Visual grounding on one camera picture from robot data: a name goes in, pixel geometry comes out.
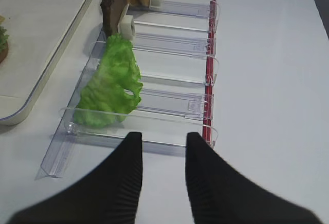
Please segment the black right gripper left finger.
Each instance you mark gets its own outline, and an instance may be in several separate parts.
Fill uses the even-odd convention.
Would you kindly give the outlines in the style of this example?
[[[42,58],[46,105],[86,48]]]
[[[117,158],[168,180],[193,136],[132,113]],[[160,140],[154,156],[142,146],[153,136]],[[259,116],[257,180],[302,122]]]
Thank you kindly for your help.
[[[130,132],[90,173],[21,211],[9,223],[135,223],[142,187],[142,134]]]

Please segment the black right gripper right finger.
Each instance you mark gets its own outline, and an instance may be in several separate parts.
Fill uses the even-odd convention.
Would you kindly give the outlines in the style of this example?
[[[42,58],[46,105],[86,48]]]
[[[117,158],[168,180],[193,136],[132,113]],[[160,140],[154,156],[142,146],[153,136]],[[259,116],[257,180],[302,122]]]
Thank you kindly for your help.
[[[195,223],[321,222],[240,174],[199,133],[187,134],[185,177]]]

